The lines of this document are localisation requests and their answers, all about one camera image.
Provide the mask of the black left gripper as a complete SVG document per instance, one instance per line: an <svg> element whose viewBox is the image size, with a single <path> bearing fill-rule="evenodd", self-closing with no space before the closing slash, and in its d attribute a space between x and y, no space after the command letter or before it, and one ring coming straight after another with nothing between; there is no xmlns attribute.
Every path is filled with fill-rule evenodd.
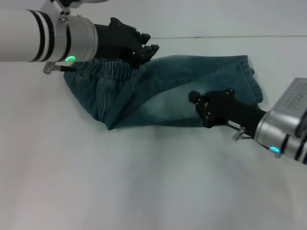
<svg viewBox="0 0 307 230"><path fill-rule="evenodd" d="M140 33L117 18L111 18L109 25L94 26L98 37L95 58L122 59L138 69L149 62L160 48L159 45L146 46L151 38L149 34Z"/></svg>

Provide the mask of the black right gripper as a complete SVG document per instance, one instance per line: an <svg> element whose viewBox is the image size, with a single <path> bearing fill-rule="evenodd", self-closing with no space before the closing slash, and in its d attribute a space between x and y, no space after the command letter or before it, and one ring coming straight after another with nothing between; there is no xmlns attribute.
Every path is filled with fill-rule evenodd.
<svg viewBox="0 0 307 230"><path fill-rule="evenodd" d="M205 93L191 91L188 98L190 102L196 102L196 112L205 128L228 125L232 121L243 127L246 135L254 138L258 123L266 112L256 105L237 100L235 93L233 89Z"/></svg>

